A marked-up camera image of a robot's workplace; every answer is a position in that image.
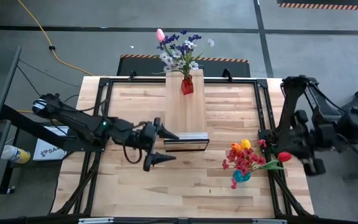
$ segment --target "red vase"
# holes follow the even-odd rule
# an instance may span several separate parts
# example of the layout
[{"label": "red vase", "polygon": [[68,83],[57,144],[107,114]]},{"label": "red vase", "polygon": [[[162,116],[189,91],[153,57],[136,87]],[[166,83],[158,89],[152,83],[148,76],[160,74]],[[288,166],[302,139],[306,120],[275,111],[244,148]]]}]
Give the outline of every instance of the red vase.
[{"label": "red vase", "polygon": [[187,78],[184,78],[181,81],[181,90],[183,92],[184,95],[190,94],[194,92],[193,89],[193,82],[191,81],[193,77],[191,75],[189,75]]}]

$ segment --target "black mat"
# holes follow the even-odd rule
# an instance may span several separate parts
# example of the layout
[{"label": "black mat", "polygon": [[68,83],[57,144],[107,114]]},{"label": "black mat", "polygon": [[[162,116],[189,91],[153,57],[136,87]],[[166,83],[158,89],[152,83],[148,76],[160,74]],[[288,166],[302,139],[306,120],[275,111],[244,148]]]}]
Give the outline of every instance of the black mat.
[{"label": "black mat", "polygon": [[[200,68],[204,69],[205,77],[221,77],[226,68],[232,77],[250,77],[248,60],[231,58],[207,58],[197,60]],[[165,64],[154,55],[122,55],[119,61],[117,75],[129,76],[135,71],[137,76],[165,76]]]},{"label": "black mat", "polygon": [[358,10],[358,0],[277,0],[280,7]]}]

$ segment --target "yellow tulip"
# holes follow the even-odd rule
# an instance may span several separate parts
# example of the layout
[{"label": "yellow tulip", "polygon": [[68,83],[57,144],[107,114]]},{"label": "yellow tulip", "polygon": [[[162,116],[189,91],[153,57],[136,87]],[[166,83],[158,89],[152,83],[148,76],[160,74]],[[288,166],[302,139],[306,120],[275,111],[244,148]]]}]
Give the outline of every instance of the yellow tulip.
[{"label": "yellow tulip", "polygon": [[241,140],[241,149],[249,149],[251,148],[251,142],[248,139]]}]

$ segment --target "yellow cable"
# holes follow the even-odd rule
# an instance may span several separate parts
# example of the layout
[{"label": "yellow cable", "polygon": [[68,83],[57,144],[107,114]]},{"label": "yellow cable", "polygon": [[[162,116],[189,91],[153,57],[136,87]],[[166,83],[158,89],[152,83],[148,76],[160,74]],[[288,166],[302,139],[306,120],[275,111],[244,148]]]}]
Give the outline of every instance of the yellow cable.
[{"label": "yellow cable", "polygon": [[[44,33],[45,37],[47,38],[47,40],[48,40],[48,42],[49,42],[49,46],[53,46],[53,44],[52,44],[52,42],[50,41],[50,39],[49,39],[47,33],[44,31],[44,29],[42,28],[42,26],[40,25],[40,23],[38,22],[38,20],[37,20],[37,19],[33,16],[33,14],[27,9],[27,7],[23,4],[23,2],[22,2],[21,0],[17,0],[17,1],[23,6],[23,8],[29,13],[29,15],[34,19],[34,21],[35,21],[35,22],[37,23],[37,25],[40,27],[40,29],[42,30],[42,32]],[[51,51],[53,52],[53,55],[55,56],[55,58],[56,58],[56,60],[57,60],[58,62],[60,62],[60,63],[62,63],[62,64],[64,64],[64,65],[67,65],[67,66],[69,66],[69,67],[71,67],[71,68],[77,69],[77,70],[79,70],[79,71],[81,71],[81,72],[83,72],[83,73],[86,73],[86,74],[88,74],[88,75],[94,76],[92,73],[87,72],[87,71],[83,70],[82,68],[78,68],[78,67],[76,67],[76,66],[70,65],[69,63],[66,63],[66,62],[60,60],[60,59],[57,57],[57,55],[56,55],[56,53],[55,53],[55,50],[52,49]]]},{"label": "yellow cable", "polygon": [[19,113],[33,113],[32,111],[17,111]]}]

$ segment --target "flower vase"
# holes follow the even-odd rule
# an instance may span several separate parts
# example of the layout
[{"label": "flower vase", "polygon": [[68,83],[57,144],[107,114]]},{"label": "flower vase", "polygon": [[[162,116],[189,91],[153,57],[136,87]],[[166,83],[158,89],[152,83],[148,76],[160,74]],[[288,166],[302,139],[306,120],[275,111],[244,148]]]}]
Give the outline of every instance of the flower vase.
[{"label": "flower vase", "polygon": [[181,81],[181,90],[183,92],[184,95],[190,94],[194,92],[193,89],[193,82],[191,81],[193,77],[191,75],[189,75],[187,78],[185,77],[182,81]]},{"label": "flower vase", "polygon": [[242,175],[240,170],[236,170],[233,173],[233,178],[236,180],[237,183],[242,183],[251,178],[251,173],[248,172],[246,175]]}]

